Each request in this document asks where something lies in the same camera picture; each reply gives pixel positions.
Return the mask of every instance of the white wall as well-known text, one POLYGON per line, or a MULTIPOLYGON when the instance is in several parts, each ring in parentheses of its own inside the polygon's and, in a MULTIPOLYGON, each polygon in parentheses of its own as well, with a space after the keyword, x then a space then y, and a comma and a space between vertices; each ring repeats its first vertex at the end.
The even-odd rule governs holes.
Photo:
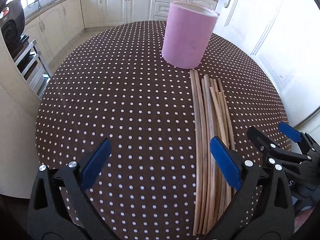
POLYGON ((0 194, 29 198, 39 166, 35 128, 40 99, 0 34, 0 194))

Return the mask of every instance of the table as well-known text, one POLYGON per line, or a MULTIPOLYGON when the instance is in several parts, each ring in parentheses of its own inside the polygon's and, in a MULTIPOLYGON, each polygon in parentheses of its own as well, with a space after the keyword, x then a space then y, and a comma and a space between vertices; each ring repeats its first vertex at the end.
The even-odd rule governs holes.
MULTIPOLYGON (((165 25, 129 23, 77 47, 48 84, 37 118, 40 163, 50 168, 79 160, 105 137, 111 140, 112 156, 87 195, 121 239, 198 238, 192 236, 196 149, 190 78, 188 70, 161 57, 165 25)), ((281 99, 249 56, 212 34, 197 70, 200 77, 221 78, 243 158, 261 162, 246 138, 249 126, 290 150, 290 140, 277 129, 287 122, 281 99)))

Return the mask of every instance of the pink container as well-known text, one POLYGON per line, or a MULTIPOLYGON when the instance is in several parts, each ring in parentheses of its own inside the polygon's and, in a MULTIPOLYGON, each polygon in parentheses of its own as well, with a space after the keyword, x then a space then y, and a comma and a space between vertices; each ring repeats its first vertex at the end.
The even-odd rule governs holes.
POLYGON ((172 1, 164 33, 162 57, 179 68, 200 64, 219 14, 203 6, 172 1))

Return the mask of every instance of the round table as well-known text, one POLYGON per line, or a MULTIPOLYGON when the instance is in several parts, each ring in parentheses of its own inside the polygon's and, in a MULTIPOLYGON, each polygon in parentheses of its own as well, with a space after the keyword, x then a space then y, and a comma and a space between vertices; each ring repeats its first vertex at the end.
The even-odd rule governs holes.
MULTIPOLYGON (((37 151, 49 168, 80 160, 104 138, 111 140, 112 156, 86 193, 120 239, 197 238, 192 236, 196 141, 189 71, 162 59, 165 25, 125 24, 77 47, 51 78, 37 118, 37 151)), ((277 128, 287 122, 281 99, 249 56, 212 34, 196 69, 200 77, 221 79, 243 158, 261 161, 246 138, 249 126, 290 150, 290 140, 277 128)), ((251 214, 248 210, 240 223, 251 214)))

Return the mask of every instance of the metal bolt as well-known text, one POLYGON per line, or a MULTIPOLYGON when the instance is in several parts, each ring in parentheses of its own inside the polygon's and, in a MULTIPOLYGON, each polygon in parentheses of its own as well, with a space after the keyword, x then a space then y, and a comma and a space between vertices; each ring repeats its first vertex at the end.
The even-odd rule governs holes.
POLYGON ((41 166, 39 167, 39 171, 44 171, 46 168, 47 168, 47 166, 41 165, 41 166))
POLYGON ((278 171, 282 170, 282 166, 279 165, 279 164, 276 164, 276 165, 275 165, 275 168, 276 168, 276 170, 278 170, 278 171))
POLYGON ((269 158, 269 162, 270 162, 271 164, 275 164, 275 163, 276 163, 276 161, 275 161, 274 159, 272 159, 272 158, 269 158))
POLYGON ((75 162, 75 161, 69 162, 68 166, 69 166, 70 168, 74 168, 74 167, 77 166, 77 162, 75 162))
POLYGON ((250 160, 246 160, 246 161, 244 162, 244 164, 245 164, 245 166, 251 167, 251 166, 253 165, 253 162, 250 161, 250 160))

